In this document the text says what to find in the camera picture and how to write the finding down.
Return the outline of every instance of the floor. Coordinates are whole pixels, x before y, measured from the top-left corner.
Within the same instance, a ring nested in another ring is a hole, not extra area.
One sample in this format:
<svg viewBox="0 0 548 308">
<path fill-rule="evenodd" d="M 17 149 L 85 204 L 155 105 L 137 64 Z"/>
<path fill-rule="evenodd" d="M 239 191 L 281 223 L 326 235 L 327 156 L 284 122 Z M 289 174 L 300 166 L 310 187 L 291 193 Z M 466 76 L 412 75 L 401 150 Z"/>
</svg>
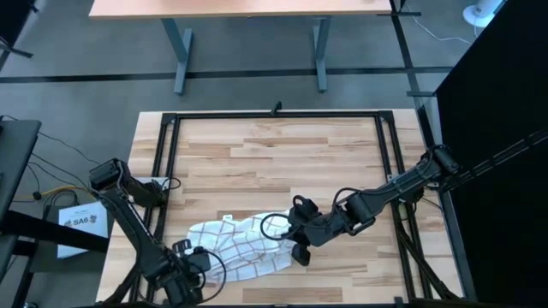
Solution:
<svg viewBox="0 0 548 308">
<path fill-rule="evenodd" d="M 417 20 L 440 38 L 474 41 L 474 28 L 462 10 L 474 0 L 409 0 Z M 159 21 L 92 21 L 92 0 L 48 0 L 39 5 L 16 47 L 35 54 L 28 60 L 9 56 L 0 61 L 0 114 L 39 119 L 42 131 L 75 145 L 99 161 L 126 159 L 137 116 L 147 110 L 413 108 L 405 74 L 328 76 L 320 94 L 314 76 L 198 78 L 188 80 L 184 96 L 172 93 L 173 80 L 33 82 L 11 77 L 90 74 L 172 73 L 176 58 Z M 438 41 L 411 17 L 402 17 L 415 67 L 454 66 L 469 44 Z M 312 17 L 217 18 L 178 20 L 191 27 L 195 40 L 189 71 L 241 71 L 313 68 Z M 390 17 L 338 16 L 331 23 L 326 50 L 328 68 L 403 67 L 402 53 Z M 417 74 L 421 91 L 434 91 L 445 74 Z M 91 164 L 62 145 L 39 139 L 40 156 L 85 178 Z M 59 186 L 39 173 L 42 190 Z M 25 174 L 18 194 L 36 190 Z M 12 209 L 38 215 L 37 204 Z M 0 285 L 9 299 L 24 268 L 15 260 Z M 99 271 L 44 273 L 35 276 L 28 300 L 41 308 L 90 305 Z"/>
</svg>

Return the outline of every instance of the wooden tabletop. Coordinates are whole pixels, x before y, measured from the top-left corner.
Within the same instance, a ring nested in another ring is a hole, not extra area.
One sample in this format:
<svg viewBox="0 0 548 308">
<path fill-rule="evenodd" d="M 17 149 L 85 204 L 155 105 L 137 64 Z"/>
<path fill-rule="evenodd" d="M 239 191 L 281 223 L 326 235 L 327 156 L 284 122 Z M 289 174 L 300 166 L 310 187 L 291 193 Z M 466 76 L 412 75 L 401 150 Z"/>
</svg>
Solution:
<svg viewBox="0 0 548 308">
<path fill-rule="evenodd" d="M 414 110 L 394 110 L 394 116 L 409 169 L 425 150 L 419 124 Z M 140 114 L 128 161 L 134 176 L 152 172 L 160 119 L 159 112 Z M 384 131 L 390 140 L 388 128 Z M 168 130 L 162 174 L 170 136 Z M 393 155 L 390 158 L 395 165 Z M 185 238 L 190 226 L 226 214 L 243 219 L 287 210 L 296 194 L 312 198 L 327 212 L 339 188 L 385 183 L 382 166 L 372 118 L 184 120 L 174 170 L 182 187 L 170 195 L 164 242 L 171 246 Z M 426 198 L 439 204 L 431 192 Z M 422 201 L 416 217 L 426 260 L 450 290 L 461 295 L 440 209 Z M 389 206 L 361 234 L 341 235 L 311 253 L 308 267 L 294 263 L 272 275 L 229 282 L 207 304 L 393 303 L 395 296 L 406 298 Z M 115 290 L 134 258 L 134 248 L 115 224 L 97 300 Z M 412 268 L 421 295 L 413 261 Z M 216 287 L 208 284 L 204 295 Z M 163 292 L 157 293 L 158 303 L 164 298 Z"/>
<path fill-rule="evenodd" d="M 92 18 L 380 14 L 389 0 L 95 0 Z"/>
</svg>

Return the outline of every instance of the plaid cloth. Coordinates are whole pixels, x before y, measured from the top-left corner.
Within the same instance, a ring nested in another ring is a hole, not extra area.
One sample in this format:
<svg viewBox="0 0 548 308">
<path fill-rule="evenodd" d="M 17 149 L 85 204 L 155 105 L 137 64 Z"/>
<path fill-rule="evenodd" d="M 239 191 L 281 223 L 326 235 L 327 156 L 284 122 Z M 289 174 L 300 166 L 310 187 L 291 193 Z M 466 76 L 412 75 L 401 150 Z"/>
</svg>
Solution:
<svg viewBox="0 0 548 308">
<path fill-rule="evenodd" d="M 226 281 L 241 281 L 268 275 L 291 265 L 292 240 L 268 240 L 260 232 L 260 222 L 270 213 L 251 216 L 241 222 L 225 219 L 221 222 L 202 222 L 188 231 L 192 246 L 203 246 L 217 254 L 227 269 Z M 271 217 L 263 226 L 271 237 L 279 237 L 289 229 L 282 217 Z M 223 267 L 209 257 L 211 270 L 205 273 L 208 282 L 223 280 Z"/>
</svg>

